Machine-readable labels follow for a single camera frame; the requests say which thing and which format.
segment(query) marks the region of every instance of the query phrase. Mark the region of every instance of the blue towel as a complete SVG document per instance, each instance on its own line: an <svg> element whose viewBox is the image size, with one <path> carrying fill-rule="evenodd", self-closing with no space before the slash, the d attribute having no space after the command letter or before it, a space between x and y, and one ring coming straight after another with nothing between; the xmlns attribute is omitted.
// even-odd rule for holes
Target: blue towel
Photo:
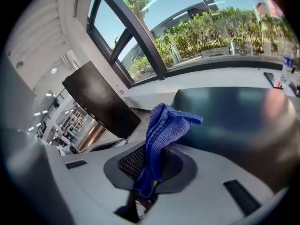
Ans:
<svg viewBox="0 0 300 225"><path fill-rule="evenodd" d="M155 181L162 182L161 150L182 137L192 123L201 124L202 121L201 117L176 111L163 103L152 109L146 134L146 165L135 181L135 189L142 197L151 196Z"/></svg>

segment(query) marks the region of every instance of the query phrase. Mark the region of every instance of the smartphone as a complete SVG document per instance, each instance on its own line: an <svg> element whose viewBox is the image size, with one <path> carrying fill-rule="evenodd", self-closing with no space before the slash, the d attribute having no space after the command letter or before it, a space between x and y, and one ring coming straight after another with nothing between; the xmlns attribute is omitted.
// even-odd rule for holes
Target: smartphone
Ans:
<svg viewBox="0 0 300 225"><path fill-rule="evenodd" d="M281 85L279 79L275 79L274 75L272 73L263 73L266 78L269 80L269 82L272 84L273 88L283 89L283 86Z"/></svg>

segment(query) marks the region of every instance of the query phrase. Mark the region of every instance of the black mesh seat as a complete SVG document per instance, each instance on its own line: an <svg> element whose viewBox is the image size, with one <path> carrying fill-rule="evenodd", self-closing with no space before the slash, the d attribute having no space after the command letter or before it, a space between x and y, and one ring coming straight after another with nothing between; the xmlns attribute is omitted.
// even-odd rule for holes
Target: black mesh seat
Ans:
<svg viewBox="0 0 300 225"><path fill-rule="evenodd" d="M104 173L116 188L132 190L145 163L145 146L142 142L109 159L104 165ZM169 145L162 150L163 182L157 185L155 192L179 192L193 180L196 172L194 160Z"/></svg>

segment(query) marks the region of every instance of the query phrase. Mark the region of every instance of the water bottle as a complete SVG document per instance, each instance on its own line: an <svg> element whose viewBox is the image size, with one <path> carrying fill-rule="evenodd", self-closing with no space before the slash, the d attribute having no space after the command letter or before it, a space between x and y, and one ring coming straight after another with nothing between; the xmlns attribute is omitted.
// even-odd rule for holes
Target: water bottle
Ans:
<svg viewBox="0 0 300 225"><path fill-rule="evenodd" d="M283 57L283 65L280 79L286 82L290 79L291 70L293 67L293 59L290 56Z"/></svg>

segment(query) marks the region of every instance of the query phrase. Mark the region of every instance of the window frame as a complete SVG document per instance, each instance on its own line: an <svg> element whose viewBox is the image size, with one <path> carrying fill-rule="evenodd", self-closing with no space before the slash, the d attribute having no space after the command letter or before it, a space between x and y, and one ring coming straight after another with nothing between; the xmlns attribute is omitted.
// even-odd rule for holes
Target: window frame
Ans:
<svg viewBox="0 0 300 225"><path fill-rule="evenodd" d="M213 60L198 61L195 64L168 70L148 32L123 0L104 0L125 26L125 29L114 49L110 51L110 47L107 42L94 26L101 1L102 0L94 0L91 14L87 21L87 33L98 47L99 51L106 58L107 62L111 65L115 73L129 89L155 80L164 80L167 77L175 75L216 68L269 68L282 70L282 61L280 60L275 61L268 57L237 57L234 55L228 58L223 58L221 56L219 59L216 58ZM132 38L136 39L141 50L144 52L153 68L154 73L156 74L155 76L135 82L122 63L118 60L118 56Z"/></svg>

